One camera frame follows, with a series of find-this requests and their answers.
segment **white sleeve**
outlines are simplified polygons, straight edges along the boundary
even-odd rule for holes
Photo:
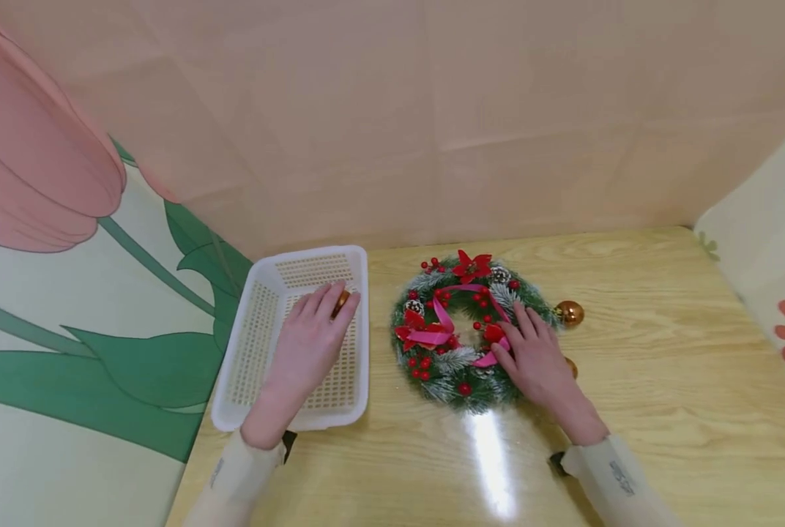
[[[607,527],[680,527],[682,523],[647,484],[638,460],[618,436],[572,446],[563,469],[579,479]]]
[[[248,527],[255,502],[285,454],[283,443],[259,450],[244,443],[239,431],[233,433],[183,526]]]

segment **person's left hand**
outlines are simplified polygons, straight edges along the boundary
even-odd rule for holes
[[[275,448],[305,399],[336,364],[360,303],[360,294],[353,293],[332,320],[344,288],[345,282],[327,283],[304,295],[283,322],[264,388],[241,426],[250,446]]]

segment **light wood tabletop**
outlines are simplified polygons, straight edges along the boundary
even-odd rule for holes
[[[561,337],[578,381],[687,526],[785,526],[785,366],[684,228],[463,245],[576,300]],[[393,302],[422,260],[458,245],[369,255],[369,406],[300,433],[255,526],[599,526],[548,456],[567,445],[528,404],[460,415],[409,386],[389,343]],[[206,414],[167,526],[180,526],[228,434]]]

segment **wrist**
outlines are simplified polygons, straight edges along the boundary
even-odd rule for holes
[[[551,407],[554,419],[568,436],[571,444],[592,446],[609,437],[609,428],[598,415],[591,400],[577,389],[561,397]]]
[[[274,449],[303,403],[284,398],[264,385],[241,425],[243,442],[255,449]]]

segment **gold ornament ball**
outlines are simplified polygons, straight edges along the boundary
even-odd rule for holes
[[[341,295],[337,299],[337,305],[335,306],[335,310],[333,310],[333,312],[331,314],[331,318],[336,318],[337,317],[337,314],[339,313],[339,310],[343,309],[343,306],[345,305],[345,301],[348,300],[350,296],[351,296],[351,293],[349,293],[347,290],[343,289],[343,293],[341,293]]]
[[[574,375],[574,378],[577,378],[577,365],[569,357],[565,357],[565,361],[568,362],[568,366],[571,368],[571,374]]]
[[[573,300],[563,300],[559,304],[556,304],[554,312],[563,322],[565,327],[577,326],[586,316],[583,306],[577,304]]]

